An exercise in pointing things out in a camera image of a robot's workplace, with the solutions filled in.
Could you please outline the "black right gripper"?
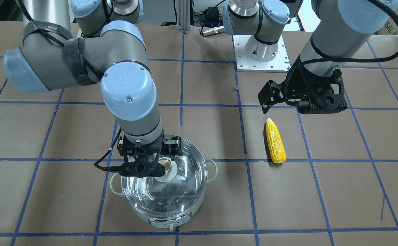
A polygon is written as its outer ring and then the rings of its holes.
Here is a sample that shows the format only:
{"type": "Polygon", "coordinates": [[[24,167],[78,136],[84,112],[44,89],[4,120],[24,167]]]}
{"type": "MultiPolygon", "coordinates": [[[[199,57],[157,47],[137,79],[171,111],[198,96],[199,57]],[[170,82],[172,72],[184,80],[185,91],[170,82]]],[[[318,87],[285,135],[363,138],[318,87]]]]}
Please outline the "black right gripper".
{"type": "Polygon", "coordinates": [[[183,156],[183,141],[180,136],[160,135],[153,142],[143,145],[122,136],[119,137],[117,149],[124,158],[124,163],[116,168],[121,176],[162,177],[169,172],[171,166],[160,164],[159,159],[166,156],[169,161],[173,161],[174,156],[183,156]]]}

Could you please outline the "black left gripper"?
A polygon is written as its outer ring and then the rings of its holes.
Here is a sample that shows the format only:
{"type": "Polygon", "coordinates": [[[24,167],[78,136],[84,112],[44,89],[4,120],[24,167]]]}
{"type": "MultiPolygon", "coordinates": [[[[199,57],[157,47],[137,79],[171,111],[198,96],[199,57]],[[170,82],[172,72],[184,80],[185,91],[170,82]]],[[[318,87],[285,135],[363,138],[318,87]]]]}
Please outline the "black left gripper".
{"type": "Polygon", "coordinates": [[[335,66],[328,77],[318,76],[304,66],[293,70],[289,82],[277,84],[273,80],[265,83],[258,93],[258,101],[266,114],[271,106],[284,102],[296,107],[300,114],[333,114],[348,108],[344,95],[341,70],[335,66]]]}

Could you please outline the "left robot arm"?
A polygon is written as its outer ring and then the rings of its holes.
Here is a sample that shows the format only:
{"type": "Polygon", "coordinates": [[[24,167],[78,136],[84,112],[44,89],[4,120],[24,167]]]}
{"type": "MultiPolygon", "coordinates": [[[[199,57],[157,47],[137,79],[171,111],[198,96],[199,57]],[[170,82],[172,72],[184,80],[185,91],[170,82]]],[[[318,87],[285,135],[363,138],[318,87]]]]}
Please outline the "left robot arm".
{"type": "MultiPolygon", "coordinates": [[[[248,55],[266,62],[300,0],[230,0],[223,23],[229,35],[249,35],[248,55]]],[[[285,81],[268,81],[258,93],[263,113],[286,103],[301,114],[331,114],[347,109],[341,68],[347,62],[380,63],[398,57],[356,59],[353,55],[388,18],[398,26],[398,0],[313,0],[320,23],[287,72],[285,81]]]]}

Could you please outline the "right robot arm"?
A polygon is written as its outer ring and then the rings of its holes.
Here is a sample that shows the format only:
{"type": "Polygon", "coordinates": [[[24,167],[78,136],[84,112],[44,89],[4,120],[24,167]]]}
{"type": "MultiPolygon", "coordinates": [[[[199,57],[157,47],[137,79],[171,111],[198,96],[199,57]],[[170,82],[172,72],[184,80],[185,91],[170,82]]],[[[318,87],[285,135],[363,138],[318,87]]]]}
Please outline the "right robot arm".
{"type": "Polygon", "coordinates": [[[161,155],[182,156],[181,137],[166,137],[147,48],[136,27],[140,0],[73,0],[82,34],[73,38],[69,17],[58,15],[66,1],[18,0],[27,23],[21,47],[8,50],[4,70],[24,93],[43,93],[100,83],[102,98],[124,132],[116,137],[121,166],[95,166],[124,177],[162,177],[161,155]]]}

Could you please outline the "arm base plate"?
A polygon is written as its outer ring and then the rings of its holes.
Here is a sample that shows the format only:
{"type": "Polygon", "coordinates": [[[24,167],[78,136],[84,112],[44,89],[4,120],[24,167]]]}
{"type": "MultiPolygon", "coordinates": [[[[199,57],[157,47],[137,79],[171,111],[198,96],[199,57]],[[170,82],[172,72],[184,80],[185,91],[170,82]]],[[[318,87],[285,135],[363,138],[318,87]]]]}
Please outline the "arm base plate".
{"type": "Polygon", "coordinates": [[[266,45],[253,35],[234,35],[233,44],[238,71],[286,73],[291,67],[282,36],[266,45]]]}

